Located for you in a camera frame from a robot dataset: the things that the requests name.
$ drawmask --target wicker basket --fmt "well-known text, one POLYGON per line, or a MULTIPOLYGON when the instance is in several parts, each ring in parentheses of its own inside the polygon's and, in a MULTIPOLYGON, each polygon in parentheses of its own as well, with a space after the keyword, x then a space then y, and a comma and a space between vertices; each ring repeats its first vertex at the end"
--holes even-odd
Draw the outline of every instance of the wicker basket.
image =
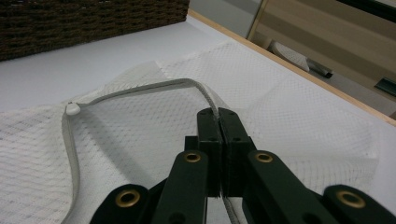
POLYGON ((189 0, 0 2, 0 61, 186 20, 189 0))

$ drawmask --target basket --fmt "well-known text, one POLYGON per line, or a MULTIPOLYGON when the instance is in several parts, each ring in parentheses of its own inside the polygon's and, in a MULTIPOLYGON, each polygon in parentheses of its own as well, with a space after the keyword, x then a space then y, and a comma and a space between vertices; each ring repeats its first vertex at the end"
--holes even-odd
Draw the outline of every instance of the basket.
POLYGON ((189 0, 0 2, 0 61, 186 20, 189 0))

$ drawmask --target wooden table edge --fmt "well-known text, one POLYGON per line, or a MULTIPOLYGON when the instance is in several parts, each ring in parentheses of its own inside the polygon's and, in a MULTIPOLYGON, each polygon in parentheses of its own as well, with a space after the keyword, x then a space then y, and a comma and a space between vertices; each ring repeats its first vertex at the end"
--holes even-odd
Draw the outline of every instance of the wooden table edge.
POLYGON ((292 72, 300 75, 301 77, 304 77, 305 79, 308 79, 309 81, 317 84, 318 86, 320 86, 321 88, 325 89, 326 91, 329 91, 335 95, 337 95, 338 97, 341 97, 342 99, 350 102, 351 104, 363 109, 364 111, 376 116, 379 119, 384 120, 386 123, 391 124, 393 126, 396 127, 396 120, 395 119, 391 119, 390 117, 382 114, 381 112, 373 109, 372 107, 360 102, 359 100, 351 97, 350 95, 347 95, 346 93, 337 90, 335 87, 327 84, 326 82, 323 82, 320 79, 317 79, 316 77, 313 77, 312 75, 306 73, 304 70, 292 65, 291 63, 288 63, 284 60, 282 60, 281 58, 275 56, 274 54, 272 54, 271 52, 267 51, 266 49, 262 49, 259 46, 253 44, 252 42, 246 40, 244 37, 235 34, 234 32, 224 28, 223 26, 211 21, 210 19, 202 16, 201 14, 195 12, 192 9, 189 9, 189 15, 192 16, 193 18, 195 18, 196 20, 212 27, 213 29, 229 36, 230 38, 238 41, 239 43, 247 46, 250 49, 253 49, 257 52, 259 52, 261 55, 271 59, 272 61, 281 64, 282 66, 288 68, 289 70, 291 70, 292 72))

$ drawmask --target white mesh laundry bag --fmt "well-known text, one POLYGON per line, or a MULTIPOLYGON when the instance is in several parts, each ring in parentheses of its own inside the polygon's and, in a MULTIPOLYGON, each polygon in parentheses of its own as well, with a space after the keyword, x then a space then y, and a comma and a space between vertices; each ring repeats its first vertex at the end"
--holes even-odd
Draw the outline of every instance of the white mesh laundry bag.
MULTIPOLYGON (((237 112, 256 147, 277 154, 308 188, 367 191, 375 127, 317 88, 230 41, 141 64, 59 105, 3 113, 0 223, 89 223, 111 190, 165 179, 208 107, 237 112), (80 112, 67 116, 69 102, 80 112)), ((207 223, 246 223, 240 204, 209 199, 207 223)))

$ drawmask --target brass ring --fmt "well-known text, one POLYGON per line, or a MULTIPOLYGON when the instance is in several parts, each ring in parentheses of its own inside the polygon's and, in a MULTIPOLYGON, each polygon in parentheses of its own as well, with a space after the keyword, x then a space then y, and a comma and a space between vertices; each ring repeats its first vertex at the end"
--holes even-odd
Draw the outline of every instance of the brass ring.
POLYGON ((256 160, 260 162, 271 162, 274 158, 267 153, 260 152, 256 154, 256 160))
POLYGON ((350 191, 346 190, 340 190, 336 193, 337 199, 340 200, 341 203, 344 203, 348 206, 354 207, 354 208, 363 208, 366 205, 366 202, 361 198, 359 195, 352 193, 350 191), (353 197, 356 202, 352 202, 348 199, 345 198, 345 196, 351 196, 353 197))
POLYGON ((184 156, 184 159, 188 162, 198 162, 201 160, 201 156, 196 153, 188 153, 184 156))
POLYGON ((140 194, 135 189, 125 189, 121 191, 116 197, 116 205, 118 207, 131 207, 134 206, 140 200, 140 194), (133 198, 131 200, 123 200, 122 197, 125 195, 132 195, 133 198))

